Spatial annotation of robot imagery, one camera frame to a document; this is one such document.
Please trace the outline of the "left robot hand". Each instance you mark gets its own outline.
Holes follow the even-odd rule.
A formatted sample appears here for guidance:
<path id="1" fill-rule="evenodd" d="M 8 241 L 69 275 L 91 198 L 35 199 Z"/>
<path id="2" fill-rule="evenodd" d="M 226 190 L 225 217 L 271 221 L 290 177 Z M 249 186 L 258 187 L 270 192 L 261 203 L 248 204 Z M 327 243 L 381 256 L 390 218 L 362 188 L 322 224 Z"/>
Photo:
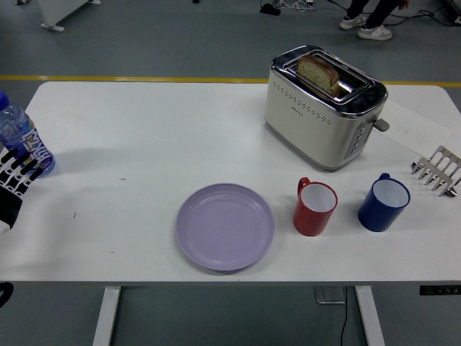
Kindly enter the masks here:
<path id="1" fill-rule="evenodd" d="M 42 168 L 30 173 L 37 160 L 32 159 L 23 165 L 30 155 L 26 153 L 15 158 L 18 153 L 19 149 L 13 148 L 1 157 L 1 234 L 13 228 L 22 207 L 23 195 L 43 173 Z"/>

